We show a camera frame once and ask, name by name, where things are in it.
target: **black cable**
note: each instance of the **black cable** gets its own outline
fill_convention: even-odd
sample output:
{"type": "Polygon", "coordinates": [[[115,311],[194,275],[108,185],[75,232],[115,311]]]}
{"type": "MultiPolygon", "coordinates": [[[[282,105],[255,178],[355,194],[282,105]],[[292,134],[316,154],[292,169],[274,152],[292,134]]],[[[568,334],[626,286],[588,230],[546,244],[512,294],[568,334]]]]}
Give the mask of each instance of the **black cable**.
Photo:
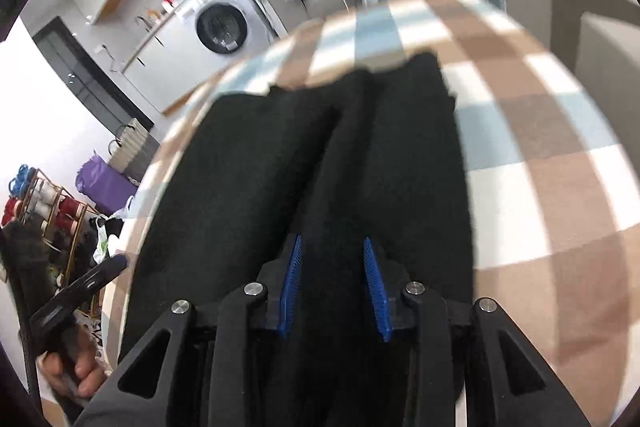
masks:
{"type": "Polygon", "coordinates": [[[42,401],[40,399],[40,386],[38,385],[38,370],[36,369],[36,354],[33,351],[31,339],[31,327],[29,325],[29,312],[20,282],[18,270],[14,264],[14,258],[10,253],[9,244],[4,233],[0,229],[0,260],[6,270],[6,278],[11,292],[14,295],[15,310],[20,324],[20,338],[22,340],[22,353],[24,355],[24,368],[27,373],[27,388],[36,409],[42,413],[42,401]]]}

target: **shoe rack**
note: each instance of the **shoe rack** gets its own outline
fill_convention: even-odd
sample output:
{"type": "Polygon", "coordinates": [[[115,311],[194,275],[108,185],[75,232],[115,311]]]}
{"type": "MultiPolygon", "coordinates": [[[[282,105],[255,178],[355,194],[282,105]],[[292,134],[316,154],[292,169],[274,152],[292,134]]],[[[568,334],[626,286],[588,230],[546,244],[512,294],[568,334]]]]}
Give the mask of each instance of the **shoe rack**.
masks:
{"type": "MultiPolygon", "coordinates": [[[[54,250],[57,251],[61,251],[59,248],[55,247],[53,245],[53,243],[50,240],[50,236],[52,235],[52,230],[55,228],[55,222],[56,222],[56,216],[59,213],[59,208],[58,208],[58,204],[60,203],[60,200],[62,198],[72,198],[72,199],[76,199],[71,192],[69,192],[68,190],[66,190],[65,187],[63,187],[62,185],[57,185],[54,182],[51,181],[51,179],[49,179],[49,177],[42,172],[40,169],[36,170],[35,175],[33,176],[33,179],[31,180],[31,183],[29,184],[29,187],[27,188],[27,193],[24,197],[23,203],[22,203],[22,209],[20,210],[20,215],[17,217],[18,220],[20,220],[21,223],[24,223],[27,219],[27,217],[30,215],[30,213],[28,212],[28,209],[30,207],[31,204],[31,200],[33,200],[34,198],[34,193],[36,192],[36,186],[38,185],[38,181],[46,181],[48,182],[50,185],[52,185],[53,188],[55,188],[56,190],[56,197],[54,198],[53,202],[51,203],[51,210],[49,212],[49,216],[47,216],[42,225],[43,225],[43,229],[41,230],[42,232],[42,240],[44,241],[44,243],[46,243],[47,246],[53,248],[54,250]]],[[[84,218],[86,216],[87,213],[91,213],[91,214],[95,214],[95,216],[99,216],[100,213],[97,212],[97,210],[95,210],[94,207],[92,207],[90,204],[88,203],[82,203],[82,201],[79,202],[80,203],[80,214],[78,216],[78,226],[76,227],[76,231],[72,234],[72,240],[71,240],[71,247],[69,248],[69,256],[68,256],[68,261],[66,263],[66,268],[65,271],[63,273],[63,280],[62,280],[62,287],[65,287],[68,285],[68,281],[69,281],[69,276],[71,275],[71,270],[74,266],[74,256],[76,253],[76,248],[78,247],[78,241],[81,237],[82,234],[82,229],[83,229],[83,224],[84,224],[84,218]]]]}

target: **purple bag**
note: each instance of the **purple bag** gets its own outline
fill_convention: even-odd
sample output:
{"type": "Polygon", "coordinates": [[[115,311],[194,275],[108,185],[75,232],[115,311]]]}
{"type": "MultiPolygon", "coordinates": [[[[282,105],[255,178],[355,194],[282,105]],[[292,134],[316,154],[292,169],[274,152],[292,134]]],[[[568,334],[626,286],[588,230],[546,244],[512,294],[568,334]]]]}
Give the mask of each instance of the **purple bag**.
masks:
{"type": "Polygon", "coordinates": [[[78,192],[89,197],[106,214],[120,210],[138,188],[94,151],[94,156],[78,171],[78,192]]]}

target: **washing machine door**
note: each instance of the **washing machine door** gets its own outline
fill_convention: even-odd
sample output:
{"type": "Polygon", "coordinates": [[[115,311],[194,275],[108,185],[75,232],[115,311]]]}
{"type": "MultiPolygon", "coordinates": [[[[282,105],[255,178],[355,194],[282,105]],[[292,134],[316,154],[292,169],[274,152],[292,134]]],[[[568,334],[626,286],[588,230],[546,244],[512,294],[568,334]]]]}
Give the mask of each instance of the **washing machine door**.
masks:
{"type": "Polygon", "coordinates": [[[246,19],[235,6],[215,3],[198,15],[196,32],[200,42],[212,52],[228,55],[244,45],[247,35],[246,19]]]}

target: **black fabric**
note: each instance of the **black fabric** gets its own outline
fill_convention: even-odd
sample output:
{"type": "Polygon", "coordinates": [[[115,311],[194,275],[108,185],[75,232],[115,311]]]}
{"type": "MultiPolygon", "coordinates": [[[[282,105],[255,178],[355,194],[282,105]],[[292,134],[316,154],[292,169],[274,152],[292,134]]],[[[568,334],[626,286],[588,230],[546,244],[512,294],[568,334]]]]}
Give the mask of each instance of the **black fabric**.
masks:
{"type": "Polygon", "coordinates": [[[465,173],[433,55],[316,89],[232,94],[201,123],[156,211],[133,277],[121,357],[177,299],[222,299],[303,237],[290,337],[264,349],[267,425],[399,425],[408,350],[384,344],[363,241],[412,279],[472,299],[465,173]]]}

